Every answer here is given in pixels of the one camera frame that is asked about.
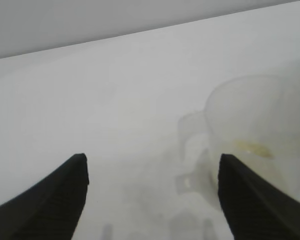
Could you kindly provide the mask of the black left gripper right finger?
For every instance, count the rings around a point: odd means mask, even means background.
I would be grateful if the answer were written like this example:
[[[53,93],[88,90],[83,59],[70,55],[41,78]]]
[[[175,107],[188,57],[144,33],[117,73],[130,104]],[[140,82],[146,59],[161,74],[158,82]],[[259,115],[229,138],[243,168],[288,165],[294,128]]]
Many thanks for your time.
[[[232,154],[222,154],[218,198],[236,240],[300,240],[300,202]]]

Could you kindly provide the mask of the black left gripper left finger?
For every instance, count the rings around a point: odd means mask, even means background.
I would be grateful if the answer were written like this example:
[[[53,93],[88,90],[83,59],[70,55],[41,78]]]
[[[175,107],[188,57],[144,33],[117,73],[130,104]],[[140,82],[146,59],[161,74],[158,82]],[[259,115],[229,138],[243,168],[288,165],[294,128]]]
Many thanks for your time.
[[[70,240],[86,204],[88,160],[74,154],[41,181],[0,205],[0,240]]]

